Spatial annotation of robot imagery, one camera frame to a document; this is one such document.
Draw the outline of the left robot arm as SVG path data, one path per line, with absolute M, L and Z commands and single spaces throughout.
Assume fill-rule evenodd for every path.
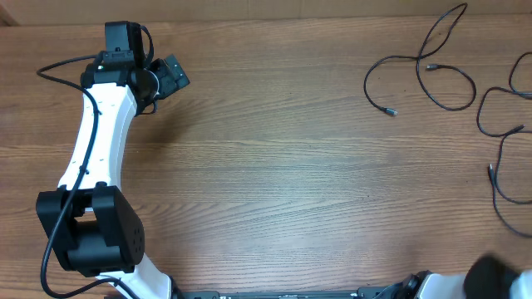
M 154 114 L 189 79 L 175 56 L 155 58 L 139 23 L 108 22 L 105 38 L 74 84 L 84 111 L 70 162 L 57 188 L 37 196 L 47 235 L 42 268 L 55 257 L 91 287 L 109 284 L 124 298 L 179 298 L 175 280 L 146 254 L 143 224 L 121 190 L 121 167 L 132 120 Z

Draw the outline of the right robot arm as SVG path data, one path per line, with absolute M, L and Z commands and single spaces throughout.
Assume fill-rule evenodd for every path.
M 465 274 L 424 271 L 409 276 L 392 293 L 403 299 L 531 299 L 531 271 L 496 255 L 480 257 Z

